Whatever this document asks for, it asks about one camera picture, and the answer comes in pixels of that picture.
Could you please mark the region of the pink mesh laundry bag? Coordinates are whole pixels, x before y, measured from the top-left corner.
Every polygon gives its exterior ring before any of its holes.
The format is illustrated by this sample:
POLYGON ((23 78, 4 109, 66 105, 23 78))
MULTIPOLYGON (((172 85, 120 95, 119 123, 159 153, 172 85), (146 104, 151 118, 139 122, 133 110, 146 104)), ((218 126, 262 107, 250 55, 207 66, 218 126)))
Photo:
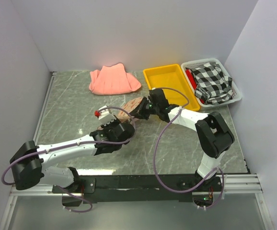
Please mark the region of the pink mesh laundry bag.
MULTIPOLYGON (((121 109, 127 111, 129 114, 139 105, 139 103, 142 101, 142 97, 138 97, 135 99, 132 99, 125 103, 121 109)), ((123 110, 119 110, 117 115, 114 115, 116 117, 116 120, 120 121, 121 123, 123 122, 129 122, 130 121, 130 116, 125 113, 123 110)))

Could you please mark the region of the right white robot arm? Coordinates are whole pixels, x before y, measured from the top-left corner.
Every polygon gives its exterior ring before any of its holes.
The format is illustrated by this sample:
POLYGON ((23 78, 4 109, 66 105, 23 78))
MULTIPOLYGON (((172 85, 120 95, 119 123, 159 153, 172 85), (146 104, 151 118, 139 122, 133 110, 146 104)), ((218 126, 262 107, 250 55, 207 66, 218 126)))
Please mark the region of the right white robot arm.
POLYGON ((217 173, 222 156, 235 141, 220 113, 199 113, 170 104, 163 90, 157 88, 150 90, 149 96, 144 97, 130 114, 145 120, 150 115, 157 115, 168 124, 181 125, 196 131, 204 154, 196 171, 199 176, 195 179, 195 185, 200 191, 211 187, 211 177, 217 173))

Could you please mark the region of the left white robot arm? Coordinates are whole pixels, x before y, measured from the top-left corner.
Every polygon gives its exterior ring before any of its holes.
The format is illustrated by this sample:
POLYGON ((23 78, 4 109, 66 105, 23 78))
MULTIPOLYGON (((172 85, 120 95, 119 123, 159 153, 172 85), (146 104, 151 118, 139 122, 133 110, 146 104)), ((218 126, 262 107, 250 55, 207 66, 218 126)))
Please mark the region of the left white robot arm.
POLYGON ((59 185, 74 193, 80 189, 79 174, 73 167, 61 169, 55 165, 72 158, 96 156, 120 150, 135 134, 135 126, 116 120, 75 140, 37 146, 25 142, 10 159, 17 190, 26 190, 39 183, 59 185))

